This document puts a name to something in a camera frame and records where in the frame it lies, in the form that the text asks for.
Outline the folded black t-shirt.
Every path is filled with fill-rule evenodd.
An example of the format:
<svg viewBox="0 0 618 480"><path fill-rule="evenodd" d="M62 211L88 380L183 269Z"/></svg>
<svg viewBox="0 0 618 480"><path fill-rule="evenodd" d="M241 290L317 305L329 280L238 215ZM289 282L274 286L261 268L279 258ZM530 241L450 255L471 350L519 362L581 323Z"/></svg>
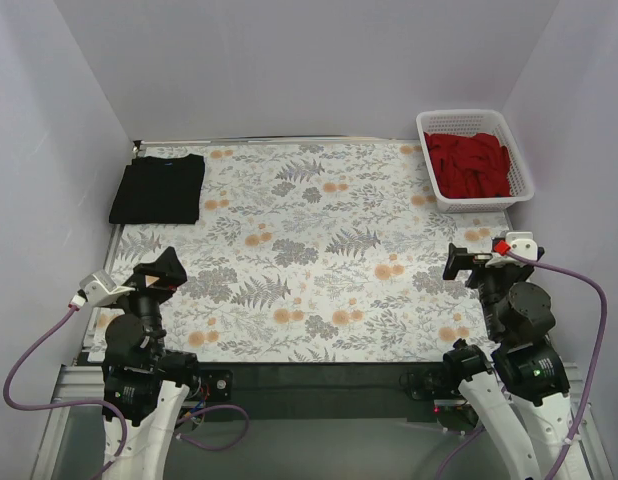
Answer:
<svg viewBox="0 0 618 480"><path fill-rule="evenodd" d="M139 157L125 167L109 214L113 225L185 224L200 216L205 160Z"/></svg>

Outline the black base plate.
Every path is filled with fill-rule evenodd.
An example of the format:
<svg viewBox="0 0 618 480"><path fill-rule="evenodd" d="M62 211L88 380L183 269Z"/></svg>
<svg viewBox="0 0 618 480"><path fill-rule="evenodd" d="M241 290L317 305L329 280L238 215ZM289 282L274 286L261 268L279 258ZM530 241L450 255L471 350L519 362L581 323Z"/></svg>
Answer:
<svg viewBox="0 0 618 480"><path fill-rule="evenodd" d="M460 400L462 396L454 387L449 375L440 369L424 368L406 371L398 383L412 400Z"/></svg>
<svg viewBox="0 0 618 480"><path fill-rule="evenodd" d="M233 372L226 369L203 369L193 376L187 399L194 402L225 403L231 400Z"/></svg>

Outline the white plastic laundry basket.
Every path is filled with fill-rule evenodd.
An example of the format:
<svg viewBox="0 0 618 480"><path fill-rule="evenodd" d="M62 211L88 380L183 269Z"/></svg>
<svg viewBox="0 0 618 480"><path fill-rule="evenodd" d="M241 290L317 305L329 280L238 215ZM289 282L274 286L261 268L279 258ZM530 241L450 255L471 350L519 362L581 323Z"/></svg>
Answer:
<svg viewBox="0 0 618 480"><path fill-rule="evenodd" d="M417 115L416 125L440 211L446 213L504 211L515 203L528 201L533 197L534 187L529 169L503 115L499 112L484 109L425 111ZM450 134L463 138L470 138L476 134L492 135L501 147L507 149L509 155L510 167L507 180L510 194L467 199L452 199L444 195L434 172L433 157L426 145L426 134Z"/></svg>

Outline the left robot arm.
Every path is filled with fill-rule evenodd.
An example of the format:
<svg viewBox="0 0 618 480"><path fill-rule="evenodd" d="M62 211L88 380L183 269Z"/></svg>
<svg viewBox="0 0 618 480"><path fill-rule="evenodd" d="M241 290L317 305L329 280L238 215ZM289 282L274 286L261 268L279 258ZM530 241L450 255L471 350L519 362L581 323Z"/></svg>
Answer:
<svg viewBox="0 0 618 480"><path fill-rule="evenodd" d="M99 302L123 312L105 331L104 479L161 479L181 407L201 390L196 356L164 344L160 306L186 281L169 247Z"/></svg>

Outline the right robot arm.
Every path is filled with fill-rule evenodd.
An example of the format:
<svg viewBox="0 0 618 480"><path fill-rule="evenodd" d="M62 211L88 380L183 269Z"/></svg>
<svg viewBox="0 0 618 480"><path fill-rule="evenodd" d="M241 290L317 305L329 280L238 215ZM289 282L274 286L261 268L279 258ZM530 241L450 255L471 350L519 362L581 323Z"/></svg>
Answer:
<svg viewBox="0 0 618 480"><path fill-rule="evenodd" d="M551 298L529 282L544 248L532 239L497 238L488 253L451 245L442 277L470 276L488 338L486 355L460 339L443 356L443 389L464 397L490 434L513 479L542 479L569 429L570 384L547 335L555 327Z"/></svg>

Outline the aluminium frame rail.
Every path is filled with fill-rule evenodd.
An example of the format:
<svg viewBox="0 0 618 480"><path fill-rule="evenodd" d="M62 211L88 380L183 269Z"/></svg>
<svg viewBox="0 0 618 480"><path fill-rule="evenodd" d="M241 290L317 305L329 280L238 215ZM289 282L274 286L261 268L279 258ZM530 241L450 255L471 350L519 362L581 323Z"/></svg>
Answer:
<svg viewBox="0 0 618 480"><path fill-rule="evenodd" d="M444 370L441 363L203 363L203 369L233 372L231 400L255 420L406 419L407 426L443 425L451 432L473 430L478 416L463 400L412 400L400 388L399 376L410 370ZM80 361L63 366L54 388L54 401L101 397L100 365ZM51 479L71 412L68 407L49 414L32 479ZM590 406L581 426L581 451L596 479L613 479Z"/></svg>

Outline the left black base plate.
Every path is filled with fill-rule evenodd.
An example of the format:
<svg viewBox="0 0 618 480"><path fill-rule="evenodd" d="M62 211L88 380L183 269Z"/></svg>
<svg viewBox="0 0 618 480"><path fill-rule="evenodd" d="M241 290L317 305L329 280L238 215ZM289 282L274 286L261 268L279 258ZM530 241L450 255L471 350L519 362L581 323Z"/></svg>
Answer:
<svg viewBox="0 0 618 480"><path fill-rule="evenodd" d="M203 369L193 376L187 399L194 402L225 403L231 400L233 372L226 369Z"/></svg>

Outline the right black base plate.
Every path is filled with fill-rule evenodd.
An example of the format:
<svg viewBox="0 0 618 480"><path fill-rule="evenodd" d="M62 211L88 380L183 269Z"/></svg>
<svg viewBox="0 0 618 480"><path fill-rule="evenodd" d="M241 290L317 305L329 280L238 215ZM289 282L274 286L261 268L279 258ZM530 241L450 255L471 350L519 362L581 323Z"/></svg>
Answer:
<svg viewBox="0 0 618 480"><path fill-rule="evenodd" d="M424 368L406 371L398 383L412 400L460 400L462 396L454 387L449 375L440 369Z"/></svg>

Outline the red t-shirts in basket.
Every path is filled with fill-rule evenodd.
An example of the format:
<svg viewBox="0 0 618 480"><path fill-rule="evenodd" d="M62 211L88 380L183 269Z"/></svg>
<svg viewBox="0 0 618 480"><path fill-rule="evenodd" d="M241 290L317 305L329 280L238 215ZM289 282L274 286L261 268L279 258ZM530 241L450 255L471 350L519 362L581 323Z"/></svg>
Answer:
<svg viewBox="0 0 618 480"><path fill-rule="evenodd" d="M508 149L486 133L471 137L425 134L425 142L441 194L450 199L511 196Z"/></svg>

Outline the floral patterned table mat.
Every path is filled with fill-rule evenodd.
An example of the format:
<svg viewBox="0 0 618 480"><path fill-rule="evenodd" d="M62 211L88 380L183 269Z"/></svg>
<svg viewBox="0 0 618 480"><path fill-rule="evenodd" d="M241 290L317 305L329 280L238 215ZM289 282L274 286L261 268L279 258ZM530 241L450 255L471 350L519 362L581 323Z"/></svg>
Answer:
<svg viewBox="0 0 618 480"><path fill-rule="evenodd" d="M210 362L438 361L456 340L491 351L448 247L490 248L501 212L439 211L414 142L156 146L203 157L192 225L116 231L116 281L173 247L188 279L161 308L173 350Z"/></svg>

